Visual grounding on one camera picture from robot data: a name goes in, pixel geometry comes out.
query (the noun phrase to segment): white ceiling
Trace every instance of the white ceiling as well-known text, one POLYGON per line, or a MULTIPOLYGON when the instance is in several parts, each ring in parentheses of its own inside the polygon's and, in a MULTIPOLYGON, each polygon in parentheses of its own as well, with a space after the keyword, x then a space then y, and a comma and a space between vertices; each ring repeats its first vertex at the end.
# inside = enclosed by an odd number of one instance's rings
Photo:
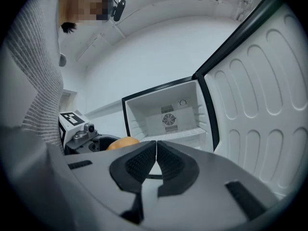
POLYGON ((82 66, 102 51, 147 26, 185 16, 225 17, 243 21, 261 0, 126 0, 121 20, 99 26, 77 25, 69 35, 60 33, 61 52, 82 66))

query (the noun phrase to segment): freezer fan vent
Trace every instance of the freezer fan vent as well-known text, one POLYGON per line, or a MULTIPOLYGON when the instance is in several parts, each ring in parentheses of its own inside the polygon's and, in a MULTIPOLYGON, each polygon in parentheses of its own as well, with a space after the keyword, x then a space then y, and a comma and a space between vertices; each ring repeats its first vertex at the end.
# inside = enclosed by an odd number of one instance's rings
POLYGON ((178 131, 178 125, 170 126, 170 127, 165 127, 166 133, 171 133, 174 131, 178 131))
POLYGON ((162 114, 174 111, 172 105, 167 105, 167 106, 161 107, 160 109, 162 111, 162 114))
POLYGON ((164 116, 164 119, 163 119, 163 122, 168 125, 168 126, 171 126, 174 122, 175 122, 175 116, 172 115, 172 114, 166 114, 164 116))

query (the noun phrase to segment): refrigerator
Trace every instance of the refrigerator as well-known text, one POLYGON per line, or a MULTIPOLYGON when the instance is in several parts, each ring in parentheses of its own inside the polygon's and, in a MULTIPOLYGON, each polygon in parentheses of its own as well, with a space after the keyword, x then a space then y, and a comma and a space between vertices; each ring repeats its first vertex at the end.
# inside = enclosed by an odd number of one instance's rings
POLYGON ((288 5, 262 0, 190 77, 123 98, 127 135, 223 156, 283 198, 308 159, 307 52, 288 5))

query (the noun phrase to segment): gray knit sweater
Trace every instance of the gray knit sweater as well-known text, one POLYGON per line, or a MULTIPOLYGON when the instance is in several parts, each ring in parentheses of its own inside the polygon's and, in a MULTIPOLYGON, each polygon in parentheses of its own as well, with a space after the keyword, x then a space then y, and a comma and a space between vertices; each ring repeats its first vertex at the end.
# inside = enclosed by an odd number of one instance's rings
POLYGON ((58 0, 28 0, 0 50, 0 125, 21 126, 61 146, 58 0))

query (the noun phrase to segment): refrigerator door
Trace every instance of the refrigerator door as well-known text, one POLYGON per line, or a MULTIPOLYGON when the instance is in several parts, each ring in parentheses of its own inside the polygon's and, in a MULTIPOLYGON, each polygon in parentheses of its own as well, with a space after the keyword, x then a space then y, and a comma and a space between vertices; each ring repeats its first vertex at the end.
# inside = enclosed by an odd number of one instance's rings
POLYGON ((212 102, 214 153, 280 198, 297 189, 308 159, 307 52, 292 10, 263 0, 194 75, 212 102))

